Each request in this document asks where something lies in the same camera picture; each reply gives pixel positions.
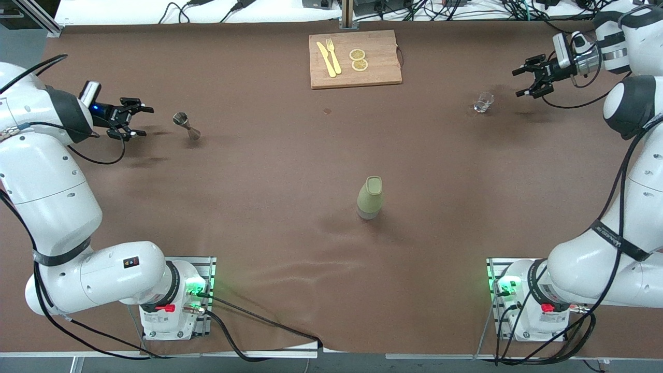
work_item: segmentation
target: black label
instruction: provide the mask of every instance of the black label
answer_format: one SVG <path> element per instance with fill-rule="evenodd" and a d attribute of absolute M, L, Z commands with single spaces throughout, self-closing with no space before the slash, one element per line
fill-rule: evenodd
<path fill-rule="evenodd" d="M 124 263 L 125 268 L 135 267 L 136 265 L 140 264 L 140 262 L 138 261 L 137 256 L 135 256 L 133 258 L 125 259 L 122 262 Z"/>

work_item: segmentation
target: brown table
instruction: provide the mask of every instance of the brown table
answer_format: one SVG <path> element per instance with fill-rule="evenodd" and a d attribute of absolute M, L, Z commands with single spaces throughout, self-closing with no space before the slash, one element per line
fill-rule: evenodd
<path fill-rule="evenodd" d="M 546 256 L 582 232 L 627 143 L 603 123 L 600 104 L 566 111 L 514 96 L 531 76 L 511 70 L 552 49 L 554 30 L 542 23 L 362 25 L 395 29 L 403 84 L 313 91 L 308 35 L 337 28 L 71 27 L 50 39 L 46 56 L 70 57 L 42 76 L 47 84 L 79 92 L 98 80 L 100 101 L 140 97 L 156 110 L 133 120 L 149 135 L 131 140 L 121 163 L 79 160 L 104 213 L 93 246 L 152 240 L 166 255 L 217 256 L 218 295 L 334 350 L 473 354 L 490 304 L 486 257 Z M 586 102 L 619 79 L 602 75 L 586 90 L 559 83 L 550 100 Z M 471 105 L 484 90 L 496 101 L 476 115 Z M 172 124 L 179 111 L 202 131 L 199 142 Z M 106 160 L 120 151 L 110 139 L 77 148 Z M 363 222 L 355 199 L 369 175 L 382 176 L 386 201 Z M 28 310 L 29 241 L 6 211 L 0 219 L 0 350 L 83 350 Z M 307 342 L 218 311 L 243 349 Z M 663 358 L 663 335 L 651 327 L 663 311 L 597 315 L 582 356 Z M 75 316 L 137 340 L 122 304 Z M 150 347 L 228 349 L 216 328 Z M 515 343 L 511 352 L 533 348 Z"/>

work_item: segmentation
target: green vase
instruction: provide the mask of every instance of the green vase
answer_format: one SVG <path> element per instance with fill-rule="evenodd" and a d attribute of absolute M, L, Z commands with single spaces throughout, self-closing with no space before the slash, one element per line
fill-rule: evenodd
<path fill-rule="evenodd" d="M 382 179 L 379 176 L 368 177 L 357 197 L 357 213 L 364 220 L 374 219 L 380 212 L 384 199 Z"/>

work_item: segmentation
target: metal jigger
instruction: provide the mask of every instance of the metal jigger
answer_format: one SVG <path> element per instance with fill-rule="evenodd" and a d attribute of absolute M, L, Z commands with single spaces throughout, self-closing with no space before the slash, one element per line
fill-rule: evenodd
<path fill-rule="evenodd" d="M 186 116 L 186 113 L 179 112 L 175 114 L 172 116 L 172 121 L 176 125 L 186 128 L 186 132 L 189 134 L 189 138 L 191 140 L 195 141 L 200 138 L 200 131 L 192 128 L 191 125 L 189 125 L 189 118 Z"/>

